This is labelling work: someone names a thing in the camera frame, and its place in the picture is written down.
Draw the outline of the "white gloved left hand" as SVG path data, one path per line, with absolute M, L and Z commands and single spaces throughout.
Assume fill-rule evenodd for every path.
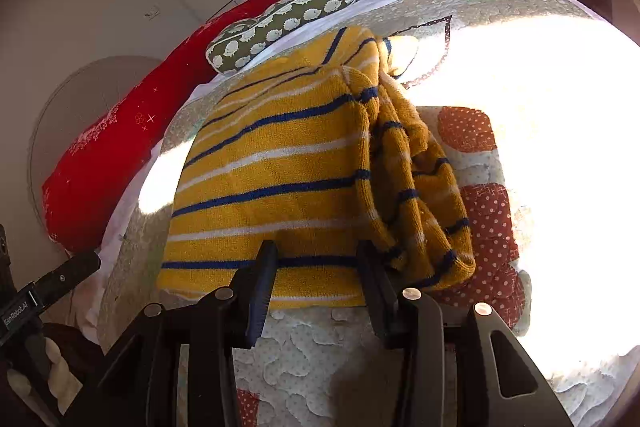
M 29 335 L 11 351 L 6 377 L 11 390 L 47 426 L 59 426 L 82 389 L 58 345 L 41 334 Z

